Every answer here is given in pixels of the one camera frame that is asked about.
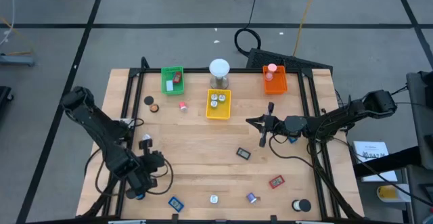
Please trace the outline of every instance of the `wooden tabletop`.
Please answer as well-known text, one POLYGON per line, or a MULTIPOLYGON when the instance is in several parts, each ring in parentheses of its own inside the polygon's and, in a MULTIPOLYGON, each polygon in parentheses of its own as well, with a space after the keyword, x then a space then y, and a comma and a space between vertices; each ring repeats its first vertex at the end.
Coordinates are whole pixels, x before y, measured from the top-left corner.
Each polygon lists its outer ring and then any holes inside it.
MULTIPOLYGON (((102 110, 111 118, 119 118, 127 83, 128 70, 112 70, 102 110)), ((320 108, 327 111, 338 107, 334 86, 329 70, 313 70, 314 81, 320 108)), ((206 95, 211 75, 207 73, 185 73, 185 93, 167 96, 161 93, 159 73, 144 75, 138 118, 145 124, 137 127, 133 151, 141 155, 138 141, 145 133, 152 136, 152 150, 160 150, 172 164, 174 183, 170 191, 161 196, 146 195, 144 200, 124 198, 122 218, 124 219, 171 219, 177 213, 168 201, 176 196, 185 208, 179 213, 180 219, 230 219, 230 220, 269 220, 277 215, 278 220, 319 220, 319 203, 313 170, 299 160, 277 158, 266 145, 258 146, 259 132, 245 122, 246 118, 261 116, 269 102, 275 103, 273 115, 284 119, 287 115, 303 115, 298 78, 287 74, 288 92, 283 95, 265 95, 262 74, 229 74, 231 90, 231 118, 229 120, 209 120, 206 118, 206 95), (154 97, 160 106, 157 113, 151 113, 142 100, 145 96, 154 97), (179 102, 185 102, 188 112, 179 109, 179 102), (235 153, 241 147, 252 153, 249 160, 235 153), (286 182, 272 189, 269 181, 282 175, 286 182), (248 193, 260 197, 251 204, 246 199, 248 193), (210 203, 210 196, 219 197, 218 204, 210 203), (291 203, 295 199, 310 200, 310 212, 295 212, 291 203)), ((137 79, 135 79, 129 116, 131 116, 137 79)), ((313 111, 309 96, 308 81, 305 80, 310 112, 313 111)), ((343 133, 336 135, 346 140, 343 133)), ((301 137, 296 143, 273 143, 277 152, 284 156, 299 156, 307 161, 311 157, 306 152, 307 140, 301 137)), ((363 208, 352 162, 346 145, 338 141, 328 143, 329 158, 336 187, 347 202, 363 215, 363 208)), ((82 214, 94 203, 99 194, 95 190, 96 172, 101 164, 101 154, 90 163, 77 214, 82 214)), ((100 188, 105 187, 108 170, 104 167, 99 177, 100 188)), ((170 174, 158 178, 161 192, 166 189, 170 174)), ((328 216, 332 216, 329 192, 323 184, 328 216)), ((112 199, 110 213, 114 213, 116 198, 112 199)))

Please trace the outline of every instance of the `yellow cable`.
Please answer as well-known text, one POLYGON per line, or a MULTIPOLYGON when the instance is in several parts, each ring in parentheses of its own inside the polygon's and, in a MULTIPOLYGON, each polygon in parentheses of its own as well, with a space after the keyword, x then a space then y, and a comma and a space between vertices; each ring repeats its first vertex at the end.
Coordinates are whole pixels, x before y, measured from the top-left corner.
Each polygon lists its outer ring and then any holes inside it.
POLYGON ((35 50, 35 49, 34 49, 34 46, 33 46, 33 43, 32 43, 29 39, 27 39, 24 35, 21 35, 21 33, 18 32, 15 28, 12 28, 12 26, 11 26, 11 25, 6 21, 5 18, 1 18, 1 20, 2 20, 3 23, 6 24, 9 28, 11 28, 12 31, 13 31, 14 33, 16 33, 16 34, 17 34, 17 35, 18 35, 22 40, 24 40, 24 41, 27 43, 27 45, 30 47, 30 51, 12 52, 12 53, 9 53, 9 54, 7 54, 7 55, 25 55, 25 54, 32 54, 33 51, 35 50))
POLYGON ((308 12, 312 1, 313 0, 309 0, 306 3, 306 7, 305 7, 305 10, 304 10, 304 15, 302 16, 302 19, 301 19, 300 24, 299 24, 298 36, 296 37, 296 44, 295 44, 295 50, 293 51, 293 56, 296 55, 296 49, 298 48, 300 33, 302 32, 302 25, 304 24, 304 21, 305 21, 305 18, 306 18, 306 13, 308 12))

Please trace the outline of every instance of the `orange bin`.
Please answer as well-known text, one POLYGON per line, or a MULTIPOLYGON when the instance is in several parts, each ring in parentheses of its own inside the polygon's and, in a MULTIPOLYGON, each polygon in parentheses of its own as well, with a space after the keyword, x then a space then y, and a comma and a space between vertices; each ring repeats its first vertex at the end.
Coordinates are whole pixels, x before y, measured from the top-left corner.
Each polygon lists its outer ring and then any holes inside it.
POLYGON ((287 91, 286 69, 284 66, 277 66, 273 73, 271 81, 266 80, 268 66, 263 66, 263 82, 265 84, 265 93, 268 95, 282 94, 287 91))

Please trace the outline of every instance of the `yellow bin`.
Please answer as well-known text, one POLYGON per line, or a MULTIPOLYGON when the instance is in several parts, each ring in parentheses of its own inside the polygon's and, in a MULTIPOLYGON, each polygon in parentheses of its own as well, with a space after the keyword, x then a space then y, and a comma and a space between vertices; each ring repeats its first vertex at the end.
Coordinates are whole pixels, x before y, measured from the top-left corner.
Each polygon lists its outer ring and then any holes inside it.
POLYGON ((231 107, 231 91, 228 89, 209 89, 208 90, 208 101, 206 105, 206 117, 209 119, 227 120, 230 118, 230 107, 231 107), (211 98, 213 94, 225 95, 225 102, 220 103, 216 108, 210 106, 211 98))

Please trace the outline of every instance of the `black metal frame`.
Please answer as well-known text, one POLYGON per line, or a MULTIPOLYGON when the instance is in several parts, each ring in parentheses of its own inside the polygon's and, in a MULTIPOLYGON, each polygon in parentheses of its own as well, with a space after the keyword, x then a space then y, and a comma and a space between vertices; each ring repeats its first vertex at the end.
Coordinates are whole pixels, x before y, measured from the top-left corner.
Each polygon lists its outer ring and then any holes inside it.
MULTIPOLYGON (((144 58, 141 59, 141 67, 140 68, 130 68, 129 75, 128 75, 128 81, 127 81, 127 88, 125 91, 124 101, 123 101, 123 106, 122 106, 122 114, 121 114, 122 117, 127 116, 129 100, 131 98, 131 93, 132 93, 133 79, 138 75, 138 83, 137 83, 137 88, 135 91, 135 99, 134 99, 134 106, 133 106, 133 113, 132 113, 132 118, 136 119, 137 114, 138 114, 141 89, 143 86, 144 74, 145 73, 159 73, 159 72, 161 72, 160 68, 150 68, 144 58)), ((184 68, 183 72, 184 73, 208 73, 209 68, 184 68)), ((262 72, 263 71, 261 68, 232 68, 230 70, 230 73, 262 73, 262 72)), ((307 97, 306 97, 306 90, 305 90, 305 86, 304 86, 304 79, 303 79, 304 76, 307 77, 308 82, 309 82, 310 91, 311 91, 311 99, 313 102, 313 108, 314 108, 315 116, 320 116, 319 102, 317 101, 317 94, 316 94, 315 84, 314 84, 314 79, 313 79, 313 71, 310 68, 304 68, 304 69, 288 68, 286 70, 286 73, 292 73, 292 74, 296 74, 298 76, 300 97, 301 97, 302 108, 303 108, 305 116, 310 115, 309 114, 308 101, 307 101, 307 97)), ((311 155, 312 155, 311 161, 313 164, 316 164, 316 163, 319 164, 318 157, 314 156, 315 153, 317 152, 316 143, 312 139, 310 139, 309 142, 310 142, 310 151, 311 151, 311 155)), ((129 149, 131 149, 132 144, 133 144, 133 137, 131 138, 130 141, 127 142, 127 147, 129 149)), ((323 151, 322 157, 323 157, 324 168, 325 168, 327 174, 329 175, 330 179, 333 181, 331 164, 329 161, 329 154, 327 151, 326 144, 322 144, 321 147, 323 148, 322 149, 322 151, 323 151)), ((316 184, 316 190, 317 190, 319 209, 320 209, 320 213, 321 213, 321 219, 324 220, 324 219, 328 218, 328 215, 327 215, 327 209, 326 209, 326 203, 325 203, 325 196, 323 193, 322 182, 321 182, 320 176, 316 172, 314 172, 314 175, 315 175, 315 184, 316 184)), ((118 217, 118 218, 120 218, 121 214, 122 214, 125 184, 126 184, 125 181, 120 182, 119 195, 118 195, 116 208, 115 208, 115 217, 118 217)), ((336 199, 332 195, 331 195, 331 201, 332 201, 332 208, 333 208, 334 217, 340 218, 340 209, 339 209, 338 203, 336 202, 336 199)), ((104 204, 104 208, 103 208, 103 212, 102 212, 103 216, 109 215, 110 203, 111 203, 111 198, 108 198, 106 203, 104 204)), ((171 220, 153 220, 153 221, 165 222, 165 221, 171 221, 171 220)), ((213 221, 214 220, 202 220, 200 222, 213 222, 213 221)), ((262 221, 248 221, 248 222, 260 223, 262 221)))

